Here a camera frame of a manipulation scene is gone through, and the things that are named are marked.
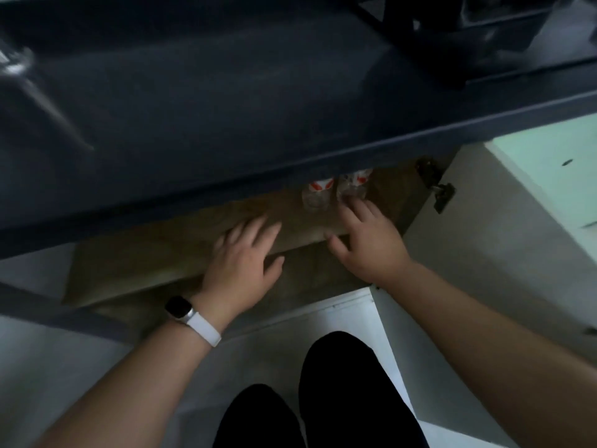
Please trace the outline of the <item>person's left hand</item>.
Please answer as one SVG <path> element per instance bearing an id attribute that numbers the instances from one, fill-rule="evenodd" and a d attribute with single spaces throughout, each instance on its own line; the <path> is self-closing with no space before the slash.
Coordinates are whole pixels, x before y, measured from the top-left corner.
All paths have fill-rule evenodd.
<path id="1" fill-rule="evenodd" d="M 282 223 L 266 226 L 267 237 L 261 245 L 243 245 L 243 228 L 249 221 L 241 222 L 223 234 L 228 235 L 228 251 L 213 256 L 200 292 L 192 297 L 194 309 L 219 333 L 223 333 L 237 316 L 254 307 L 271 289 L 263 288 L 263 273 L 272 263 L 266 264 L 266 258 Z"/>

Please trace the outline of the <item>person's right hand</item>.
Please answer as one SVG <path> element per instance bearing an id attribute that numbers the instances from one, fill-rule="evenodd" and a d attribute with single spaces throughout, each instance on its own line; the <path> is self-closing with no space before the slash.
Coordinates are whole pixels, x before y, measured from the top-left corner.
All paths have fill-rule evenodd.
<path id="1" fill-rule="evenodd" d="M 390 219 L 377 207 L 375 220 L 360 222 L 352 210 L 352 197 L 347 203 L 339 203 L 338 212 L 348 234 L 347 246 L 354 254 L 354 270 L 350 272 L 386 291 L 403 287 L 414 263 Z"/>

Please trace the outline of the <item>person's left forearm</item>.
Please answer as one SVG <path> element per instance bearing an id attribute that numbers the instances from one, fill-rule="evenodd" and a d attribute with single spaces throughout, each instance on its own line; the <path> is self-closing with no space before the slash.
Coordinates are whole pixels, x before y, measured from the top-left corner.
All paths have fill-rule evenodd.
<path id="1" fill-rule="evenodd" d="M 213 346 L 165 323 L 105 374 L 32 448 L 159 448 L 168 421 Z"/>

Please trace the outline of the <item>person's right forearm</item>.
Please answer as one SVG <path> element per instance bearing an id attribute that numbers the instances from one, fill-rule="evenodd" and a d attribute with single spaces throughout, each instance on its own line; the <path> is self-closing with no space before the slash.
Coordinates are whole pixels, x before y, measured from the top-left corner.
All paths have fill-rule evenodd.
<path id="1" fill-rule="evenodd" d="M 597 448 L 597 368 L 418 263 L 371 280 L 520 448 Z"/>

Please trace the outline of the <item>clear bottle with red label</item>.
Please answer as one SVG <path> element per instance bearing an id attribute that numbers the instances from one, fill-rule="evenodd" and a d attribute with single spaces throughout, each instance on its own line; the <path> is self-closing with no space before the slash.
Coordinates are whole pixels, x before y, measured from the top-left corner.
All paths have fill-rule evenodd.
<path id="1" fill-rule="evenodd" d="M 330 206 L 334 178 L 312 181 L 302 189 L 303 207 L 308 212 L 326 211 Z"/>
<path id="2" fill-rule="evenodd" d="M 338 178 L 336 196 L 339 203 L 347 203 L 349 197 L 365 199 L 368 192 L 369 179 L 373 169 L 359 170 L 341 174 Z"/>

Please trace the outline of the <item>brown wooden cabinet shelf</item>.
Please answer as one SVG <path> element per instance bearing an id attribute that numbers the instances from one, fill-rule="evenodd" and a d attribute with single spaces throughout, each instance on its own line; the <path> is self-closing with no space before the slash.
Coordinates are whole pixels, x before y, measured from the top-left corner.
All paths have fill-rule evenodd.
<path id="1" fill-rule="evenodd" d="M 62 304 L 92 310 L 146 335 L 165 319 L 169 297 L 189 297 L 198 290 L 219 235 L 264 213 L 268 225 L 282 223 L 266 263 L 283 256 L 284 270 L 234 329 L 365 287 L 324 244 L 325 233 L 346 233 L 335 190 L 326 210 L 309 212 L 301 191 L 288 188 L 80 242 Z"/>

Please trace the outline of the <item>metal cabinet door hinge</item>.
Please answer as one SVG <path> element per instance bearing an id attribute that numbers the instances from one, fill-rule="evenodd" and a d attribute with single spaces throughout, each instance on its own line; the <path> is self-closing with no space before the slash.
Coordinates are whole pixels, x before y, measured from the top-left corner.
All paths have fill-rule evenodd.
<path id="1" fill-rule="evenodd" d="M 442 214 L 456 194 L 456 188 L 451 183 L 441 183 L 444 170 L 431 157 L 421 157 L 415 163 L 415 169 L 424 186 L 433 193 L 434 209 Z"/>

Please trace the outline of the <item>black smartwatch with white band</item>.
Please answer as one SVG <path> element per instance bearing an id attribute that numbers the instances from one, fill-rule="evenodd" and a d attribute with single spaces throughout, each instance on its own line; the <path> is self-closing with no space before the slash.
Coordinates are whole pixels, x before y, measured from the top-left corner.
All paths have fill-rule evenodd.
<path id="1" fill-rule="evenodd" d="M 190 327 L 211 347 L 215 348 L 220 343 L 220 333 L 184 297 L 170 298 L 166 302 L 165 311 L 176 322 Z"/>

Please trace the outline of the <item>white open cabinet door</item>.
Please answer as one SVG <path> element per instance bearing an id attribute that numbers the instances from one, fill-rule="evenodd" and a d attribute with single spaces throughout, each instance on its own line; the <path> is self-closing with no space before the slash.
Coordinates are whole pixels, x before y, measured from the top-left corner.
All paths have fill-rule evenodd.
<path id="1" fill-rule="evenodd" d="M 485 147 L 462 147 L 404 235 L 412 258 L 520 325 L 597 365 L 597 263 Z M 517 444 L 415 321 L 387 294 L 374 301 L 415 416 L 477 440 Z"/>

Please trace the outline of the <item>person's right leg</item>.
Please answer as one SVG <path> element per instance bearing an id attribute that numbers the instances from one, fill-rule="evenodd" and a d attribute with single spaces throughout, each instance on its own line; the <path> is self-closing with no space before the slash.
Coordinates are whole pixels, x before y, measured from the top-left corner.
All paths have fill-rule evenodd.
<path id="1" fill-rule="evenodd" d="M 310 347 L 298 398 L 309 448 L 429 448 L 374 351 L 347 332 Z"/>

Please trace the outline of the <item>person's leg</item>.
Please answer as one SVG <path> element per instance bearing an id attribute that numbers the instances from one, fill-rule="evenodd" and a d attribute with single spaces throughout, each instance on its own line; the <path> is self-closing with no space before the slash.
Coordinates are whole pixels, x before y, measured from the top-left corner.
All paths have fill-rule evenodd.
<path id="1" fill-rule="evenodd" d="M 270 386 L 254 384 L 225 411 L 213 448 L 307 448 L 298 418 Z"/>
<path id="2" fill-rule="evenodd" d="M 298 398 L 309 448 L 429 448 L 374 351 L 347 332 L 310 347 Z"/>

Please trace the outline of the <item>person's left leg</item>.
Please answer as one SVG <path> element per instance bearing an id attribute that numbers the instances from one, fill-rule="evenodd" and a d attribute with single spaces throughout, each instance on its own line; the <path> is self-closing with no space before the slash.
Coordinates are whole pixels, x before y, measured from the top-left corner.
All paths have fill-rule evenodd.
<path id="1" fill-rule="evenodd" d="M 254 384 L 225 411 L 213 448 L 307 448 L 298 418 L 270 386 Z"/>

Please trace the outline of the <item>light green cabinet front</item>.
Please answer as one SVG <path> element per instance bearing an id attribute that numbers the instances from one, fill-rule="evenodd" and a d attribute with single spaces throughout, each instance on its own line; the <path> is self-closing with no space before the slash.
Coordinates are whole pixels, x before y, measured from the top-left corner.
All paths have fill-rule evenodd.
<path id="1" fill-rule="evenodd" d="M 597 263 L 597 113 L 485 146 Z"/>

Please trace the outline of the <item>black countertop appliance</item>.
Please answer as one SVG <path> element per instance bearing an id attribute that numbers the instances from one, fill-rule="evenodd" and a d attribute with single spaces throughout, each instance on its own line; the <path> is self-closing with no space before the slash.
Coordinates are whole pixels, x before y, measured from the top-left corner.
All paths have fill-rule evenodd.
<path id="1" fill-rule="evenodd" d="M 597 0 L 344 0 L 454 86 L 597 62 Z"/>

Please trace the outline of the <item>silver metal faucet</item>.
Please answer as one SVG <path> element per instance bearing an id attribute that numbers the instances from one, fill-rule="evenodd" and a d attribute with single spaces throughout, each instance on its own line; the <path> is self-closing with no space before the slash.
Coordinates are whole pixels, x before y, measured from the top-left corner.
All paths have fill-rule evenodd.
<path id="1" fill-rule="evenodd" d="M 34 66 L 35 54 L 31 49 L 26 47 L 19 49 L 6 40 L 0 39 L 0 82 L 18 88 L 41 112 L 45 113 L 62 134 L 80 149 L 94 152 L 94 146 L 86 141 L 67 114 L 34 82 L 31 77 Z"/>

